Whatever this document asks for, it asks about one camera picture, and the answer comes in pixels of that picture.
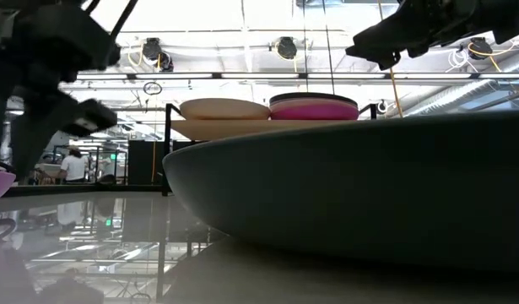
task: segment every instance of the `ventilation duct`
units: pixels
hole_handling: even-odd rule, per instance
[[[519,54],[501,62],[500,68],[505,73],[519,73]],[[495,68],[489,68],[482,73],[495,72]],[[477,80],[464,86],[450,87],[419,102],[416,106],[404,111],[404,113],[406,116],[443,113],[481,96],[490,94],[499,88],[500,85],[495,79]]]

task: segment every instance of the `beige plate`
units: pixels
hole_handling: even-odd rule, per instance
[[[270,117],[266,106],[246,100],[205,98],[189,100],[181,105],[182,116],[187,120],[203,119],[262,119]]]
[[[236,136],[313,128],[352,121],[284,121],[284,120],[195,120],[172,121],[171,128],[191,140],[215,140]]]

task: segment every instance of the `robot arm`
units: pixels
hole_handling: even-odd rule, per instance
[[[116,125],[116,114],[97,100],[78,103],[58,89],[84,70],[105,70],[120,59],[115,39],[138,0],[130,0],[108,34],[83,0],[0,0],[0,144],[10,95],[24,101],[11,123],[12,165],[18,178],[34,168],[58,130],[87,136]]]
[[[379,64],[381,70],[411,58],[432,46],[493,31],[501,44],[519,35],[519,0],[398,0],[395,14],[354,37],[347,55]]]

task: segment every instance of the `beige bowl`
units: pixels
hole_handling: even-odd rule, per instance
[[[187,120],[267,120],[270,109],[255,102],[228,98],[203,98],[185,101],[182,116]]]

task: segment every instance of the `reflective table surface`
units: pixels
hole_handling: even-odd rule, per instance
[[[519,274],[258,247],[160,193],[1,198],[0,206],[0,220],[16,223],[0,240],[0,303],[519,303]]]

